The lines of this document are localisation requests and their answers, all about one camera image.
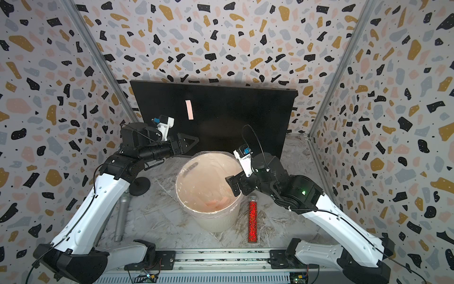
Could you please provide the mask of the pink sticky note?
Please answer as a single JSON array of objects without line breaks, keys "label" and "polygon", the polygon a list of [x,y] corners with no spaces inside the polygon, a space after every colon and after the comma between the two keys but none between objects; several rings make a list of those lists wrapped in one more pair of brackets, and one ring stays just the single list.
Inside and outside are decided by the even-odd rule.
[{"label": "pink sticky note", "polygon": [[231,204],[230,198],[223,197],[220,201],[218,200],[211,200],[205,203],[206,206],[214,211],[219,211],[222,210],[226,207],[228,207]]},{"label": "pink sticky note", "polygon": [[189,119],[189,120],[194,120],[193,108],[192,108],[192,102],[191,102],[191,100],[185,100],[185,103],[186,103],[186,109],[187,109],[188,119]]}]

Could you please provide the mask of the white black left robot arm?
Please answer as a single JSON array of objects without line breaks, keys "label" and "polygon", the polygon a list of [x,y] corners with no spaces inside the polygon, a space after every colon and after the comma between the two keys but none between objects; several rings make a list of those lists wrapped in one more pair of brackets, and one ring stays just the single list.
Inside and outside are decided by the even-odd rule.
[{"label": "white black left robot arm", "polygon": [[65,228],[51,242],[37,246],[32,269],[43,265],[56,280],[92,284],[117,267],[159,263],[155,244],[141,239],[104,252],[95,247],[117,201],[140,172],[150,169],[148,163],[159,165],[166,158],[184,155],[199,142],[197,137],[181,133],[168,137],[172,126],[171,120],[156,119],[151,125],[129,123],[122,127],[119,150],[95,170],[93,188]]}]

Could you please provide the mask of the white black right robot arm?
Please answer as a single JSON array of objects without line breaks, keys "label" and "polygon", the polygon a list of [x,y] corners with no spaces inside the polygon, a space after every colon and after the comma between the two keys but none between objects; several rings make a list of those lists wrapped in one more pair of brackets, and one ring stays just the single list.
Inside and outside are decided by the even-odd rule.
[{"label": "white black right robot arm", "polygon": [[226,181],[235,196],[248,196],[253,191],[266,194],[278,206],[304,216],[337,241],[336,245],[324,245],[294,238],[286,250],[288,259],[336,269],[355,284],[389,282],[391,269],[384,263],[394,250],[389,238],[368,233],[310,178],[288,174],[277,157],[269,153],[255,155],[250,149],[235,150],[234,156],[242,172]]}]

